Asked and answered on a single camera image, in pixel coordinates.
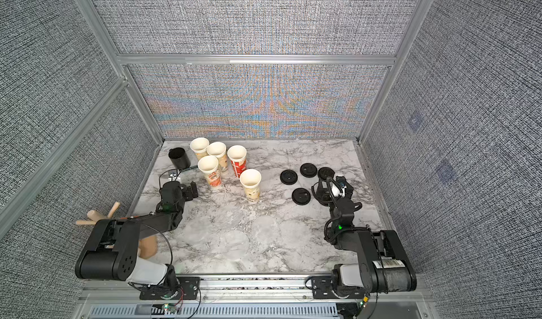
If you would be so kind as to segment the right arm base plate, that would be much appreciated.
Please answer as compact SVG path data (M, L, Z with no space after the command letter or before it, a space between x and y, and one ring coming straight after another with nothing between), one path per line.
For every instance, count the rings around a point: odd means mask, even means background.
M340 285L338 279L331 276L310 276L305 285L317 300L363 299L366 295L364 289Z

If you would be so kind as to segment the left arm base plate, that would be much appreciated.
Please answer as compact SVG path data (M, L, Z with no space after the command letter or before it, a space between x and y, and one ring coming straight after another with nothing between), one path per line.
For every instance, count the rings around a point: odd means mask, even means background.
M196 300L200 290L199 277L180 277L172 285L168 282L140 288L140 300L173 301Z

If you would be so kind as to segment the black lid front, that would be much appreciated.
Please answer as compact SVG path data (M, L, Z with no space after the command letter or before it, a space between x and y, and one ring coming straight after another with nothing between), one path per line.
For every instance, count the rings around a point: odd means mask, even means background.
M299 206L305 206L311 201L311 192L304 188L297 188L292 192L292 200Z

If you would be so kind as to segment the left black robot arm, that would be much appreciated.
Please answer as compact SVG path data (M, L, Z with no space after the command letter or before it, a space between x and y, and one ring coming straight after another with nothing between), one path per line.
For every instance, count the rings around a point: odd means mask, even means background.
M178 278L173 263L153 263L138 253L143 239L164 236L182 221L185 203L198 197L195 182L167 182L156 210L148 215L100 220L75 265L79 279L117 280L140 292L141 300L195 300L200 278Z

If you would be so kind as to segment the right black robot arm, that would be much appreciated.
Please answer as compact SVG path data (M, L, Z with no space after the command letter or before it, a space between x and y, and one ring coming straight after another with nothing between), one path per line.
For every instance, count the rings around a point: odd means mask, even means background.
M373 231L356 226L354 218L363 208L351 198L354 189L345 177L328 177L311 187L317 201L329 207L324 240L339 251L354 252L357 262L337 264L327 288L334 297L352 299L372 293L412 292L417 278L406 251L394 230Z

